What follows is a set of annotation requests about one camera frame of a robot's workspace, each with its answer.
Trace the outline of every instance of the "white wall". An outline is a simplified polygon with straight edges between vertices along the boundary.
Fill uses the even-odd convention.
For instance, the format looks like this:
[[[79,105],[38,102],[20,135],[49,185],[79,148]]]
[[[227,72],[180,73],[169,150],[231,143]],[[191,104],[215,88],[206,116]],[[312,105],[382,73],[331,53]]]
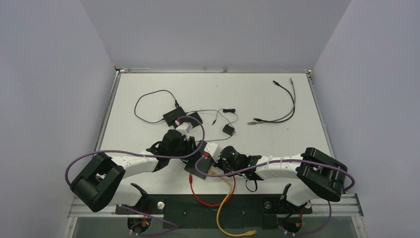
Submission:
[[[81,0],[118,68],[311,69],[350,0]]]
[[[353,0],[313,70],[370,237],[420,237],[418,0]]]
[[[60,237],[115,71],[77,0],[1,1],[0,32],[0,236]]]

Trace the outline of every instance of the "white table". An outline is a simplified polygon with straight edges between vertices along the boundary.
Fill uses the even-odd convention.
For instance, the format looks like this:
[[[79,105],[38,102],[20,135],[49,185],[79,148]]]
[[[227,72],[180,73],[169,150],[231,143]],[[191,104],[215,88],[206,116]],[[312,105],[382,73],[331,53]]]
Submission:
[[[292,119],[280,124],[247,125],[252,118],[277,119],[292,108],[289,94],[272,83],[273,80],[292,92],[292,78],[296,89],[296,112]],[[222,147],[232,145],[246,155],[288,156],[315,147],[330,154],[328,143],[316,109],[308,79],[304,73],[123,73],[104,132],[101,149],[142,152],[170,129],[165,122],[148,124],[134,115],[137,99],[143,94],[167,89],[171,91],[184,111],[235,108],[239,116],[236,133],[228,140],[218,141]],[[149,121],[157,121],[162,115],[175,109],[172,96],[159,92],[144,97],[137,114]],[[231,121],[233,114],[224,114]],[[200,114],[206,130],[206,140],[228,137],[222,132],[227,121],[218,117],[211,125],[215,112]],[[191,135],[200,139],[201,129],[195,127]],[[155,173],[143,173],[125,179],[134,182],[149,194],[191,194],[185,164],[171,160],[169,165]],[[281,193],[292,179],[272,178],[258,183],[256,193]],[[194,177],[197,194],[226,194],[229,189],[219,178],[202,180]],[[250,193],[243,178],[237,178],[235,194]]]

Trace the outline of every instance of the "metal bolt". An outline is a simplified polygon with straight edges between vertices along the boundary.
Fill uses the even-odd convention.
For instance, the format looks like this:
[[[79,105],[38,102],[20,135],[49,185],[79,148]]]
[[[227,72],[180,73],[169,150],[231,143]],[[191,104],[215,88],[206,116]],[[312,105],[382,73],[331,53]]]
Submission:
[[[164,202],[158,202],[157,203],[157,208],[162,210],[165,207],[165,203]]]
[[[271,209],[271,203],[270,203],[269,201],[265,202],[265,203],[264,203],[264,207],[265,207],[266,209]]]

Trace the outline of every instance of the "yellow cable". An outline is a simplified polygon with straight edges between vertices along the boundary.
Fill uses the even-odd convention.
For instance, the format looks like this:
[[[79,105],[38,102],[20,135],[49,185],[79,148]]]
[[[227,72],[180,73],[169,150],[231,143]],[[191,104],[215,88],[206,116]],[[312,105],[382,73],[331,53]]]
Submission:
[[[221,226],[220,226],[220,223],[219,223],[219,215],[220,215],[220,211],[221,211],[221,209],[222,209],[222,206],[224,205],[224,203],[226,202],[226,200],[227,200],[227,198],[229,197],[229,195],[230,194],[232,194],[233,193],[233,186],[225,179],[225,178],[223,178],[223,177],[220,177],[223,181],[225,181],[229,186],[230,186],[230,192],[226,195],[226,197],[224,198],[224,200],[222,201],[222,203],[220,204],[220,206],[219,206],[219,209],[217,210],[217,215],[216,215],[216,222],[217,222],[217,226],[219,227],[219,229],[220,229],[220,231],[222,231],[223,233],[225,233],[226,235],[228,235],[228,236],[231,236],[231,237],[243,237],[243,236],[251,236],[251,235],[253,235],[253,234],[255,234],[255,233],[257,233],[257,231],[255,231],[255,230],[253,230],[253,231],[247,231],[247,232],[245,232],[245,233],[242,233],[242,234],[231,234],[231,233],[229,233],[229,232],[227,232],[227,231],[225,231]]]

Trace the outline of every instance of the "glass panel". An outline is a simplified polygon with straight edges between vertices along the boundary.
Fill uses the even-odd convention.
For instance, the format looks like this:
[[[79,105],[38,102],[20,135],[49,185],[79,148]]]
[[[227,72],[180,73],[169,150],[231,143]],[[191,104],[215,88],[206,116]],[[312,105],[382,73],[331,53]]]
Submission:
[[[302,232],[311,231],[321,226],[326,217],[304,217],[304,224],[301,229]],[[153,221],[150,228],[145,234],[155,233],[161,231],[162,223]],[[247,229],[227,229],[230,233],[240,234]],[[77,219],[77,224],[74,230],[73,238],[133,238],[135,236],[128,235],[127,218],[99,218],[99,217],[81,217]],[[180,237],[200,237],[200,238],[215,238],[228,237],[218,229],[178,229],[167,234],[161,235],[162,238],[180,238]],[[266,237],[286,237],[281,230],[261,230],[257,229],[257,234],[254,238]],[[304,236],[305,238],[356,238],[351,217],[332,217],[330,223],[321,231]]]

